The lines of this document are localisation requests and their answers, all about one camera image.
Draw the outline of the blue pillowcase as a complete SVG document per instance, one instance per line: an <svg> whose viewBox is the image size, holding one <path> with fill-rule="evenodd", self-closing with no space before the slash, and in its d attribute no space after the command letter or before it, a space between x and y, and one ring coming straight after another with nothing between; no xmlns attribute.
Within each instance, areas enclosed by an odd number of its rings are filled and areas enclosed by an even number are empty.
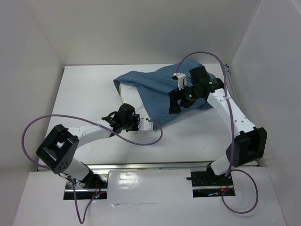
<svg viewBox="0 0 301 226"><path fill-rule="evenodd" d="M170 107L168 93L178 87L177 81L172 79L172 75L176 72L177 67L180 68L179 73L188 76L190 70L199 66L202 64L196 60L185 60L181 65L177 63L153 72L130 71L115 78L113 84L124 102L127 102L130 95L125 94L122 86L136 88L138 93L135 96L141 98L148 116L162 127L179 116L179 114L168 113Z"/></svg>

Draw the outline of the white pillow yellow edge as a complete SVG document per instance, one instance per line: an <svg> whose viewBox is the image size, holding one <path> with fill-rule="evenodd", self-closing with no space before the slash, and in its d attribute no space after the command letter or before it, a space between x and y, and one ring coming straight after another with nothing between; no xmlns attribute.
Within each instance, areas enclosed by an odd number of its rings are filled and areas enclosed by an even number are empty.
<svg viewBox="0 0 301 226"><path fill-rule="evenodd" d="M135 112L143 118L149 118L143 101L139 95L138 89L135 86L119 84L119 95L122 103L126 103L135 108Z"/></svg>

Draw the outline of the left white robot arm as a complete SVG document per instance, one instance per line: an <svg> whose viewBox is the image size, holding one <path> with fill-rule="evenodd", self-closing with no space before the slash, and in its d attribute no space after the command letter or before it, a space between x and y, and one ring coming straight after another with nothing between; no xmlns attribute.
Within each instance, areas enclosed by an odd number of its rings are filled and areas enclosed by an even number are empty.
<svg viewBox="0 0 301 226"><path fill-rule="evenodd" d="M111 138L123 130L137 131L139 122L140 115L135 113L134 107L122 104L118 111L97 122L74 128L62 124L54 126L36 154L55 174L70 176L83 188L95 188L101 184L101 179L86 164L74 158L76 150L99 139Z"/></svg>

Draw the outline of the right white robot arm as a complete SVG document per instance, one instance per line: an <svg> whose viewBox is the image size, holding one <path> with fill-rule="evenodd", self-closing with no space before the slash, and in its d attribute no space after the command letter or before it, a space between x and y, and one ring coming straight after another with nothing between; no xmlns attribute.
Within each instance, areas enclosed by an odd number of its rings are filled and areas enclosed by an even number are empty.
<svg viewBox="0 0 301 226"><path fill-rule="evenodd" d="M189 108L197 100L204 99L216 110L231 132L232 141L225 155L207 165L202 180L215 185L228 170L263 157L266 130L256 127L247 119L226 91L221 79L210 78L204 66L190 70L191 86L187 84L187 76L183 73L174 73L172 78L177 81L178 87L168 93L169 114L181 113L182 108Z"/></svg>

